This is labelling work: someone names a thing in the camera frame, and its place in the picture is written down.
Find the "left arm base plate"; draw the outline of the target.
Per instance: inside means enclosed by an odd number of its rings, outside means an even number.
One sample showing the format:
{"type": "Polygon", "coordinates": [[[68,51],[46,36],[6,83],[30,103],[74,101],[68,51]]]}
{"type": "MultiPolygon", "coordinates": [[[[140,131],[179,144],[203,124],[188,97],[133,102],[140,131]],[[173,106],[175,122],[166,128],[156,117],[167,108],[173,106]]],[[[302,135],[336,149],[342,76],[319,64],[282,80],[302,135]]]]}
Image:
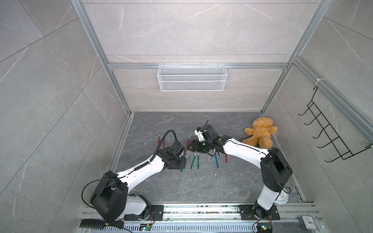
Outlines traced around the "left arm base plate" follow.
{"type": "Polygon", "coordinates": [[[146,208],[144,214],[139,216],[136,215],[125,215],[124,221],[162,221],[164,215],[164,206],[163,205],[152,205],[150,208],[146,208]]]}

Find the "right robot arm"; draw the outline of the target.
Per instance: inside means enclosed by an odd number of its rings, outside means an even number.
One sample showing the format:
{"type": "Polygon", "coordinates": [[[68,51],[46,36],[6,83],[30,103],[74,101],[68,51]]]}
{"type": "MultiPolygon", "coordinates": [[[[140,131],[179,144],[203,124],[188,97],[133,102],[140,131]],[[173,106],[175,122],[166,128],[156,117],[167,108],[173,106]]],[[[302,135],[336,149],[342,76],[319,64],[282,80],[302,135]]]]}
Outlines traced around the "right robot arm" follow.
{"type": "Polygon", "coordinates": [[[219,136],[209,124],[194,131],[197,139],[192,140],[187,149],[197,153],[222,153],[243,159],[261,169],[264,186],[253,206],[258,219],[269,216],[274,205],[284,205],[291,189],[286,187],[293,171],[282,152],[277,148],[260,149],[249,146],[234,138],[219,136]]]}

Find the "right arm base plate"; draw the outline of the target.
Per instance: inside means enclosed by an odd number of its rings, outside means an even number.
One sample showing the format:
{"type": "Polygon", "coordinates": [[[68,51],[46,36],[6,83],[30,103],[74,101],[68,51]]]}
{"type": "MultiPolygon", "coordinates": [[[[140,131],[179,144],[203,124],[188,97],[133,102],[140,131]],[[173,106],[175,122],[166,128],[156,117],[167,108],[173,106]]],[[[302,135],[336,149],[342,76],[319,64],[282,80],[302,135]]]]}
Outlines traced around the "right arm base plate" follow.
{"type": "Polygon", "coordinates": [[[242,220],[280,220],[280,215],[276,205],[269,210],[255,204],[241,204],[237,208],[242,220]]]}

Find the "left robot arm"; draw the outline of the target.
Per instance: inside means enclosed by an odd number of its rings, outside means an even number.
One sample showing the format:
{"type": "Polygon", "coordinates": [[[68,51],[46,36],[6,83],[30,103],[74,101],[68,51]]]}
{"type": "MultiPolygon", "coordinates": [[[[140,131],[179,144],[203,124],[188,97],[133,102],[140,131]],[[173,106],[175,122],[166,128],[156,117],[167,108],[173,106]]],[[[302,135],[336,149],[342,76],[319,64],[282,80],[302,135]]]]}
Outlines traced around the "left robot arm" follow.
{"type": "Polygon", "coordinates": [[[98,185],[90,197],[89,205],[100,214],[102,220],[94,219],[90,223],[119,227],[122,224],[118,218],[122,214],[146,220],[151,214],[152,204],[142,195],[130,196],[129,193],[156,173],[184,169],[185,155],[185,147],[178,141],[176,133],[168,130],[147,160],[122,172],[110,170],[105,173],[97,180],[98,185]]]}

